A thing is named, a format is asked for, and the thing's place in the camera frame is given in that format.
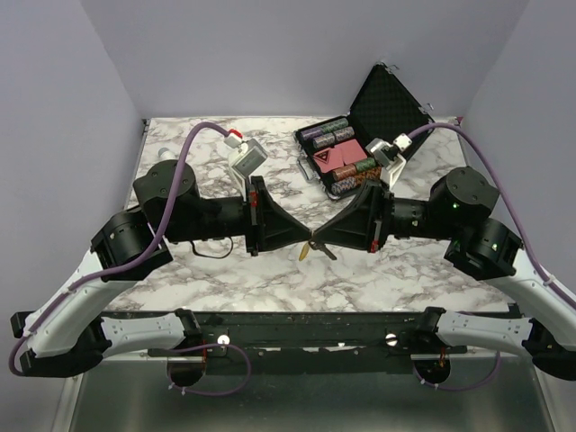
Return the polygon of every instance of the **black wire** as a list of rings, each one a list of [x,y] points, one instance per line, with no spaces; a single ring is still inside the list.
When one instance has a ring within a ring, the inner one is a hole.
[[[232,237],[227,237],[227,239],[230,240],[230,249],[229,251],[222,256],[211,256],[211,255],[205,255],[205,254],[201,254],[200,252],[198,252],[196,250],[196,245],[194,244],[193,241],[191,241],[190,243],[192,244],[192,253],[195,254],[197,257],[202,257],[202,258],[212,258],[212,259],[224,259],[226,257],[228,257],[231,253],[232,250],[234,250],[234,240],[232,240]]]

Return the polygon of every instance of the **white marble tabletop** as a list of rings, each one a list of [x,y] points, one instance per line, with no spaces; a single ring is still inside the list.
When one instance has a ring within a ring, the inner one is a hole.
[[[272,197],[299,221],[315,229],[349,200],[331,202],[319,184],[308,184],[296,166],[293,131],[318,122],[311,117],[210,118],[153,120],[137,176],[159,161],[158,150],[179,153],[188,131],[201,120],[256,138],[268,160],[254,173],[263,176]],[[229,148],[211,131],[193,144],[188,163],[203,197],[237,195],[226,172]],[[394,187],[397,196],[427,199],[430,186],[453,167],[464,164],[456,136],[435,131],[407,164]],[[118,297],[112,310],[193,311],[422,311],[441,306],[454,311],[505,311],[508,299],[485,283],[452,268],[443,259],[447,242],[389,238],[379,253],[330,247],[331,261],[311,250],[300,262],[302,244],[250,256],[243,238],[234,238],[223,260],[194,256],[189,244],[172,245],[174,262]],[[197,242],[201,252],[222,254],[228,241]]]

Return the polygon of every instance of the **silver metal panel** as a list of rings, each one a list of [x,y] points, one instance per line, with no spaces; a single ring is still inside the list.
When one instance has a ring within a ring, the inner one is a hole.
[[[451,385],[472,383],[492,358],[453,359]],[[208,377],[222,390],[239,377]],[[451,393],[412,375],[255,376],[228,398],[169,391],[162,362],[109,361],[82,382],[74,432],[209,431],[553,431],[534,368],[504,357],[497,379],[478,391]]]

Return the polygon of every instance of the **black carrying case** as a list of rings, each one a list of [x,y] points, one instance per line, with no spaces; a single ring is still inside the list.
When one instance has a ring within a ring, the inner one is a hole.
[[[306,128],[298,129],[294,133],[294,140],[301,148],[298,164],[302,174],[310,182],[314,179],[319,180],[328,198],[332,201],[355,194],[358,187],[341,195],[334,195],[330,191],[332,184],[335,183],[332,173],[322,174],[313,160],[314,153],[320,150],[314,148],[312,139],[303,139],[302,132],[342,118],[347,119],[349,125],[354,128],[354,139],[358,140],[366,152],[367,158],[371,155],[368,154],[365,147],[373,139],[380,138],[392,143],[400,134],[409,133],[420,126],[433,122],[427,110],[419,104],[389,67],[383,63],[374,65],[362,88],[360,88],[360,92],[352,102],[348,115],[340,115],[315,123]],[[431,132],[432,130],[415,138],[410,147],[401,153],[406,160],[409,160],[418,151]],[[312,175],[307,173],[310,170],[303,163],[309,165],[313,172]]]

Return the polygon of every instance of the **purple cable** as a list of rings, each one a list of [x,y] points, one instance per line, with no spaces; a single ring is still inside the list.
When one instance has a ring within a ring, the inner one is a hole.
[[[192,389],[189,389],[188,387],[179,387],[179,386],[175,385],[174,380],[172,379],[172,375],[171,375],[170,371],[168,370],[168,379],[170,380],[170,388],[174,387],[174,388],[177,388],[178,390],[180,390],[181,392],[198,394],[200,396],[218,397],[218,396],[230,396],[231,394],[239,392],[244,387],[246,387],[246,384],[248,384],[248,381],[250,381],[250,377],[252,376],[252,364],[250,363],[250,359],[248,358],[248,354],[246,354],[246,352],[242,348],[240,348],[239,346],[235,346],[235,345],[231,345],[231,344],[227,344],[227,345],[226,344],[206,344],[206,345],[192,346],[190,348],[169,349],[168,351],[170,353],[180,354],[180,353],[192,353],[193,351],[202,351],[202,350],[208,349],[208,348],[219,348],[219,347],[232,348],[233,350],[238,351],[242,355],[242,357],[244,357],[244,361],[246,362],[246,376],[244,377],[244,380],[240,384],[238,384],[236,387],[234,387],[231,390],[225,390],[225,391],[192,390]]]
[[[166,208],[164,209],[164,214],[162,215],[162,220],[158,225],[158,229],[156,231],[154,238],[152,239],[152,242],[148,245],[146,250],[142,252],[142,254],[138,258],[136,258],[134,261],[130,261],[128,264],[118,265],[116,267],[110,267],[105,270],[101,270],[100,272],[87,274],[86,276],[83,276],[74,283],[72,283],[68,287],[68,291],[56,297],[54,301],[46,307],[44,312],[41,313],[40,316],[34,321],[34,323],[30,326],[30,328],[28,328],[28,332],[30,332],[30,334],[33,334],[38,329],[38,327],[42,325],[42,323],[46,320],[46,318],[50,316],[50,314],[64,301],[64,299],[66,299],[71,293],[76,291],[82,285],[90,281],[93,281],[94,279],[99,279],[101,277],[117,275],[119,273],[127,272],[132,268],[142,264],[150,257],[150,255],[152,255],[152,253],[154,253],[154,251],[162,241],[162,238],[164,237],[164,233],[166,232],[168,222],[170,221],[170,216],[172,215],[172,210],[174,209],[174,203],[176,201],[176,196],[178,194],[178,186],[180,185],[180,181],[182,180],[182,176],[185,170],[186,156],[188,155],[188,151],[192,146],[192,141],[194,140],[194,138],[196,138],[196,135],[198,135],[198,132],[200,132],[202,129],[212,129],[224,135],[225,137],[228,137],[230,135],[230,132],[228,132],[218,124],[212,123],[211,121],[201,121],[200,123],[195,125],[192,128],[192,130],[190,130],[190,133],[188,133],[188,136],[184,141],[184,145],[182,146],[182,151],[180,151],[180,157],[178,158],[178,163],[176,164],[174,178],[172,180],[172,185],[170,186],[170,192],[168,194],[168,198],[166,201]],[[18,340],[18,342],[16,342],[16,344],[12,348],[12,351],[10,352],[10,356],[8,359],[8,368],[10,369],[10,372],[12,372],[14,375],[23,376],[23,373],[19,371],[18,368],[16,367],[16,356],[20,348],[30,337],[30,334],[22,336]]]
[[[522,222],[520,222],[520,218],[518,217],[518,214],[514,210],[514,207],[512,206],[512,202],[509,199],[508,194],[506,193],[506,191],[502,187],[502,183],[501,183],[498,175],[494,171],[494,168],[492,167],[490,162],[482,154],[478,145],[461,128],[459,128],[458,126],[455,126],[453,124],[450,124],[450,123],[425,124],[424,126],[420,126],[419,128],[417,128],[417,129],[413,130],[411,133],[409,133],[408,137],[411,140],[414,140],[414,138],[417,137],[420,133],[429,131],[431,129],[449,129],[450,131],[454,131],[454,132],[458,133],[460,136],[462,136],[468,142],[470,147],[472,147],[472,150],[474,150],[476,155],[478,155],[478,158],[480,158],[480,161],[486,167],[486,170],[490,174],[490,177],[492,177],[494,184],[499,189],[500,195],[502,196],[502,200],[506,204],[506,207],[508,208],[510,216],[512,217],[512,220],[514,221],[514,224],[516,225],[516,228],[518,229],[518,233],[520,234],[520,237],[524,241],[524,246],[526,248],[526,254],[528,255],[528,259],[532,263],[532,266],[534,266],[534,269],[538,272],[538,274],[540,275],[540,277],[544,281],[550,280],[550,276],[546,273],[546,271],[542,268],[542,265],[540,265],[540,263],[536,259],[536,254],[535,254],[534,250],[532,249],[532,244],[530,243],[530,240],[528,239],[528,235],[526,233],[526,230],[524,229]],[[558,297],[560,297],[562,300],[564,300],[566,303],[568,303],[568,305],[570,305],[576,311],[576,301],[569,294],[564,292],[563,289],[560,288],[555,282],[550,282],[548,284],[548,286],[550,287],[550,289],[552,289],[552,291],[554,291],[556,293],[556,295],[558,295]]]
[[[416,370],[416,366],[414,366],[413,372],[422,384],[424,384],[427,387],[430,387],[432,389],[441,390],[442,392],[468,392],[469,390],[476,390],[476,389],[482,387],[483,385],[489,383],[498,374],[498,371],[500,370],[500,366],[502,365],[502,357],[500,355],[500,352],[496,353],[495,358],[496,358],[496,363],[494,363],[494,367],[492,368],[490,373],[488,375],[486,375],[486,377],[484,379],[482,379],[482,380],[480,380],[474,384],[465,385],[464,387],[443,387],[441,385],[436,385],[436,384],[433,384],[432,382],[425,381],[424,378],[422,378],[422,376]]]

